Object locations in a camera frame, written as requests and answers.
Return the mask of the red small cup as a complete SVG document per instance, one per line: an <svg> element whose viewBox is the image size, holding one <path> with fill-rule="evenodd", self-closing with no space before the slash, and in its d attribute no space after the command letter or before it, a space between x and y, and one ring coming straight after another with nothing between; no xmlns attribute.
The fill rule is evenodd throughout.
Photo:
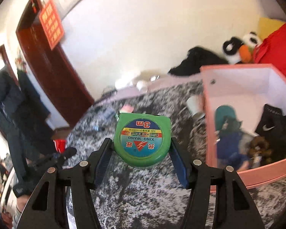
<svg viewBox="0 0 286 229"><path fill-rule="evenodd" d="M55 139L54 140L54 145L55 145L56 151L61 153L61 154L65 151L65 144L66 144L65 139Z"/></svg>

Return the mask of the black nike sock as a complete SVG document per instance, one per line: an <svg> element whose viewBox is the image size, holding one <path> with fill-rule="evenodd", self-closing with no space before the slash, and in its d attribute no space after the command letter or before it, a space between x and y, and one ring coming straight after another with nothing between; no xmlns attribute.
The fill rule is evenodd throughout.
<svg viewBox="0 0 286 229"><path fill-rule="evenodd" d="M286 158L286 115L280 108L265 104L255 133L269 143L273 162Z"/></svg>

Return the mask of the yellow cushion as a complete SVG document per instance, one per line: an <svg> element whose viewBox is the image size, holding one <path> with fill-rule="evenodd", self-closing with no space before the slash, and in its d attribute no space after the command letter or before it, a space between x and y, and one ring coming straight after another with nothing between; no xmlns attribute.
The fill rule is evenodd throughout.
<svg viewBox="0 0 286 229"><path fill-rule="evenodd" d="M284 24L285 22L282 20L262 17L258 21L257 35L261 40L264 40Z"/></svg>

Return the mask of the blue toy figure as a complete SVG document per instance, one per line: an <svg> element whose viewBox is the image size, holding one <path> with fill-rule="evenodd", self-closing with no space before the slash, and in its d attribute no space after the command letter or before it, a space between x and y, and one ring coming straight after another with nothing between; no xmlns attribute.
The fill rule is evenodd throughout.
<svg viewBox="0 0 286 229"><path fill-rule="evenodd" d="M239 150L239 143L242 139L241 132L232 132L219 138L216 144L218 167L232 166L234 170L239 170L248 160L246 154Z"/></svg>

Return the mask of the panda plush toy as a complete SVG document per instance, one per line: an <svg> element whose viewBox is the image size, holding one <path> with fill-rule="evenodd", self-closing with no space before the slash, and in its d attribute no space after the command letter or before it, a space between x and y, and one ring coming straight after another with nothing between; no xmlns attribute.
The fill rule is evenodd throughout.
<svg viewBox="0 0 286 229"><path fill-rule="evenodd" d="M231 37L223 43L222 51L228 64L248 64L253 60L253 50L261 45L262 40L255 32L250 32L242 38Z"/></svg>

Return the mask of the pink green sponge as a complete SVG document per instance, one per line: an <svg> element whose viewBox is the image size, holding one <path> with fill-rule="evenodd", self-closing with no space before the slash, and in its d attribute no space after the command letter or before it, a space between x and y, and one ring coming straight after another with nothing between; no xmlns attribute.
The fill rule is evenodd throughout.
<svg viewBox="0 0 286 229"><path fill-rule="evenodd" d="M132 113L133 110L134 110L134 108L132 106L126 104L119 110L119 112L120 113Z"/></svg>

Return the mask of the white paper cup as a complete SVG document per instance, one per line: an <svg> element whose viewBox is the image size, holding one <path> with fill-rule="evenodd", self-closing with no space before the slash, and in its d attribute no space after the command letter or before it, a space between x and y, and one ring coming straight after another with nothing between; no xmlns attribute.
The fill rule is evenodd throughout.
<svg viewBox="0 0 286 229"><path fill-rule="evenodd" d="M136 84L136 88L138 89L138 91L140 93L147 93L148 92L148 82L144 81L144 80L140 80L137 82Z"/></svg>

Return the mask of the red backpack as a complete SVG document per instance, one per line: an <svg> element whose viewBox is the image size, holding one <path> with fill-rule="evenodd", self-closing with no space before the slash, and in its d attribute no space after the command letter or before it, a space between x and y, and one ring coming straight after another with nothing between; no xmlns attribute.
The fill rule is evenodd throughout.
<svg viewBox="0 0 286 229"><path fill-rule="evenodd" d="M255 64L272 64L286 76L286 23L265 38L253 51Z"/></svg>

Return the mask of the pink cardboard storage box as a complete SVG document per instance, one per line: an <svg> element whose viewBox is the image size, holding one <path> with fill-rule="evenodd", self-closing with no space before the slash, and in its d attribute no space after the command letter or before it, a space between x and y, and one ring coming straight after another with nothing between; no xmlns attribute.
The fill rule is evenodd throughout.
<svg viewBox="0 0 286 229"><path fill-rule="evenodd" d="M255 135L266 103L286 114L286 77L271 64L203 66L200 73L206 105L206 164L216 167L215 110L232 106L242 129Z"/></svg>

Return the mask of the red door sign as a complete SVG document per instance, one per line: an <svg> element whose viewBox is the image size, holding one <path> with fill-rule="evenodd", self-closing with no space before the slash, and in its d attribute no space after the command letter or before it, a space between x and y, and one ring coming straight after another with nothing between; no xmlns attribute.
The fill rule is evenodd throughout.
<svg viewBox="0 0 286 229"><path fill-rule="evenodd" d="M44 5L39 19L49 47L53 50L64 36L64 29L54 0L48 0Z"/></svg>

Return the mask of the pink bed sheet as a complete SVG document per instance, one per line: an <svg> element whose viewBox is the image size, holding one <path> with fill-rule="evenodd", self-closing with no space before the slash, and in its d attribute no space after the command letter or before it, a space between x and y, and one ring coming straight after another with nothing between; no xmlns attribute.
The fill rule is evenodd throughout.
<svg viewBox="0 0 286 229"><path fill-rule="evenodd" d="M124 98L136 97L145 93L151 93L162 88L180 85L187 82L201 81L202 76L200 73L194 74L188 77L175 77L166 75L155 81L149 81L146 83L146 89L139 90L136 86L126 87L118 90L114 95L106 99L106 102L120 100Z"/></svg>

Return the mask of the black cloth garment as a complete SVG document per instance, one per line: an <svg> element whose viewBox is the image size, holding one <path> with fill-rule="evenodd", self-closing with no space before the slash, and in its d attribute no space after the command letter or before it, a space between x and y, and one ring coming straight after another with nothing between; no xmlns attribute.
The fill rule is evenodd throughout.
<svg viewBox="0 0 286 229"><path fill-rule="evenodd" d="M194 47L187 52L187 57L177 67L169 70L168 74L177 77L188 77L200 73L202 66L224 65L228 61L214 52L202 47Z"/></svg>

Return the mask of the person in dark coat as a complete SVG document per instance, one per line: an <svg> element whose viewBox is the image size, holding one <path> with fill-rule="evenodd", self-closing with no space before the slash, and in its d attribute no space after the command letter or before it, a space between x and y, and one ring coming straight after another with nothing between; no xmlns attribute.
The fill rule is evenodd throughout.
<svg viewBox="0 0 286 229"><path fill-rule="evenodd" d="M44 156L56 152L47 124L36 115L19 86L4 70L0 71L0 108L31 148Z"/></svg>

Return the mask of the clear plastic cup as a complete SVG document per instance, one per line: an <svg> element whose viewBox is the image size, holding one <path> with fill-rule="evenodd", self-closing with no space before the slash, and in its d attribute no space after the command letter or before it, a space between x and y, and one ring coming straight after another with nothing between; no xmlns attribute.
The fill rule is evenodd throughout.
<svg viewBox="0 0 286 229"><path fill-rule="evenodd" d="M198 120L205 116L203 96L193 95L186 101L186 106L192 116L192 118Z"/></svg>

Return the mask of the teal sock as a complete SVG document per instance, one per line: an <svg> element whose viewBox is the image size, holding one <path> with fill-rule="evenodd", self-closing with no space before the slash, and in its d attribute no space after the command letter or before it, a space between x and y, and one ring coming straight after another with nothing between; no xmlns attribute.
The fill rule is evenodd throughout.
<svg viewBox="0 0 286 229"><path fill-rule="evenodd" d="M215 110L215 114L214 114L214 122L215 122L215 129L216 131L221 130L223 124L224 124L224 119L225 117L231 117L231 118L236 118L235 115L235 110L233 107L229 106L229 105L222 105L219 106L216 110Z"/></svg>

